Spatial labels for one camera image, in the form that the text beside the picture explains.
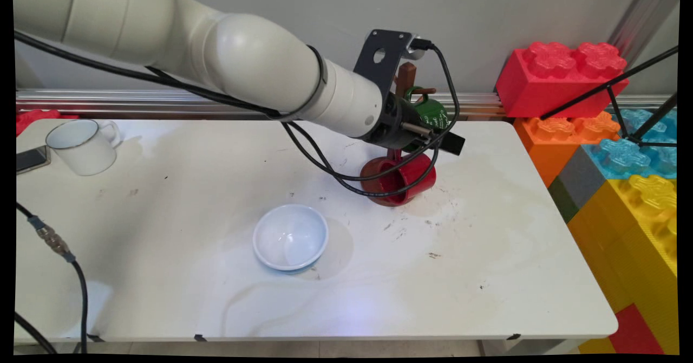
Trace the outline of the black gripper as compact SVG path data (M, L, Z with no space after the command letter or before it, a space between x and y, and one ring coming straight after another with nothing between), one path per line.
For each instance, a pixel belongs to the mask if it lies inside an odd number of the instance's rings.
M388 93L374 127L368 133L368 143L388 149L404 149L410 144L426 145L435 137L433 127L421 119L414 106L405 99ZM448 132L431 150L438 149L460 156L466 139Z

